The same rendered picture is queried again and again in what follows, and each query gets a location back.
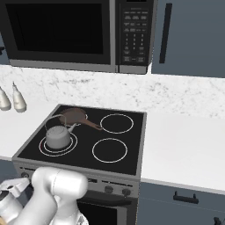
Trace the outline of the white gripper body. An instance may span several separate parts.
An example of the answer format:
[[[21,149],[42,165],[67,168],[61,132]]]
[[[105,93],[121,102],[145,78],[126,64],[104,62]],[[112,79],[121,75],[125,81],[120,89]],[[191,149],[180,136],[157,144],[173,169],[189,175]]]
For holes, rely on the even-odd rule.
[[[0,184],[0,191],[8,191],[15,198],[18,198],[29,185],[30,180],[28,178],[7,179]]]

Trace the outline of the grey metal kettle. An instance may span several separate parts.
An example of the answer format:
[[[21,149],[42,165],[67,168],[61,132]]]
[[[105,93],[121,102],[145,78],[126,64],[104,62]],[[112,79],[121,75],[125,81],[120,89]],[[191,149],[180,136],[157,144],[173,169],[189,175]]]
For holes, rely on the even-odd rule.
[[[57,114],[55,116],[52,116],[52,119],[61,117],[61,114]],[[48,147],[51,149],[63,149],[67,147],[70,144],[70,133],[75,128],[76,124],[73,124],[72,127],[67,128],[67,119],[65,116],[62,116],[64,118],[64,125],[60,126],[54,126],[47,128],[46,125],[46,142]]]

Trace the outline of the black and steel stove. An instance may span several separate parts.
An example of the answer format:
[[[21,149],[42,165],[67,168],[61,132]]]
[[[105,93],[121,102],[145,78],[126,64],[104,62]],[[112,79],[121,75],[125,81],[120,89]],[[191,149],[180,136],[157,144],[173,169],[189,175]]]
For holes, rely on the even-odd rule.
[[[18,175],[26,172],[31,177],[41,166],[80,172],[89,182],[83,197],[131,200],[138,206],[147,114],[85,107],[86,118],[102,130],[80,124],[70,133],[68,147],[51,149],[46,143],[46,127],[60,125],[59,118],[52,116],[69,108],[58,105],[13,156]],[[107,185],[112,193],[105,192]],[[122,194],[125,188],[131,191],[126,197]]]

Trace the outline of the blue-grey base cabinet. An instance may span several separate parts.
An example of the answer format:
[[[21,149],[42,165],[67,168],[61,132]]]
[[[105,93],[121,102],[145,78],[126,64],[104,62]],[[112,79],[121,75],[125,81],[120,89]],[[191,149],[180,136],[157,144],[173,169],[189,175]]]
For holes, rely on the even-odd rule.
[[[14,168],[12,161],[0,159],[0,184],[7,179],[17,178],[18,174]]]

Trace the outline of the pale grey bottle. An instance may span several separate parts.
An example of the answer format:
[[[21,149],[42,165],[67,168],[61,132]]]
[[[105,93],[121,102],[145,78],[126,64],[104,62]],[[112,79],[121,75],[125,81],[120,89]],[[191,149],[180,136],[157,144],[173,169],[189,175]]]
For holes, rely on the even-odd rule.
[[[26,111],[26,102],[21,94],[21,92],[18,90],[18,87],[15,83],[12,83],[12,89],[13,89],[13,104],[14,109],[18,113],[23,113]]]
[[[11,109],[11,102],[6,95],[5,91],[0,87],[0,109],[2,111],[8,111]]]

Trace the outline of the brown frying pan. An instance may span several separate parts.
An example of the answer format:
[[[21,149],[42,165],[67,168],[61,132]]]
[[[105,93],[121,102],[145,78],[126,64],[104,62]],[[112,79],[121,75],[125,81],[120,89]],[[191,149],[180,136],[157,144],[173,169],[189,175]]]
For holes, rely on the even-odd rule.
[[[61,112],[59,117],[61,123],[65,123],[69,127],[75,127],[78,124],[84,124],[97,130],[102,127],[86,119],[86,112],[81,108],[69,108]]]

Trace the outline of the black oven door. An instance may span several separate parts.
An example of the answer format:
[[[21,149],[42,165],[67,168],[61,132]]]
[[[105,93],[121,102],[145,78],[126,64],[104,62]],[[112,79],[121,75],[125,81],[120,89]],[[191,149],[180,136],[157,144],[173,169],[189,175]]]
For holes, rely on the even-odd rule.
[[[79,200],[77,205],[89,225],[135,225],[137,205],[124,203],[93,203]]]

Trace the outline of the blue-grey drawer front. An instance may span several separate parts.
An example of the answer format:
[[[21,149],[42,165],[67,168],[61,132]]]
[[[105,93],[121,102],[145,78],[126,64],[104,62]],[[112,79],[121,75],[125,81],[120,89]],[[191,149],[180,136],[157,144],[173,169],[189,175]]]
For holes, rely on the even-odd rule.
[[[198,204],[176,201],[178,195]],[[141,182],[137,225],[214,225],[214,217],[225,219],[225,195]]]

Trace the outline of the black and silver microwave oven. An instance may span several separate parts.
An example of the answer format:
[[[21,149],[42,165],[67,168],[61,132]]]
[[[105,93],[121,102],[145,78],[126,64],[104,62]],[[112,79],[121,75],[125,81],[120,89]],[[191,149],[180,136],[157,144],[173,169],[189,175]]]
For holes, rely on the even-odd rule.
[[[144,75],[157,0],[0,0],[0,34],[15,67]]]

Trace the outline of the blue-grey wall cupboard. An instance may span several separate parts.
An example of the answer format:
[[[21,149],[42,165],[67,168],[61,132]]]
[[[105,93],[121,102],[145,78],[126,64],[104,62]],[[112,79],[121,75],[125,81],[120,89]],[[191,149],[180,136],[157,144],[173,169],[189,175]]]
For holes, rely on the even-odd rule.
[[[0,33],[0,65],[9,65],[9,58],[6,52],[5,44]]]

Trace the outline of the blue-grey wall cupboard door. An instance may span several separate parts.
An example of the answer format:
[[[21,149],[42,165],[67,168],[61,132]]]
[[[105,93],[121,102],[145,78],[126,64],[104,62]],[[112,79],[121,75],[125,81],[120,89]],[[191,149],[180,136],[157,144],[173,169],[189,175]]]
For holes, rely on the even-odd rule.
[[[172,3],[171,24],[160,64],[167,3]],[[225,0],[158,0],[151,72],[225,78]]]

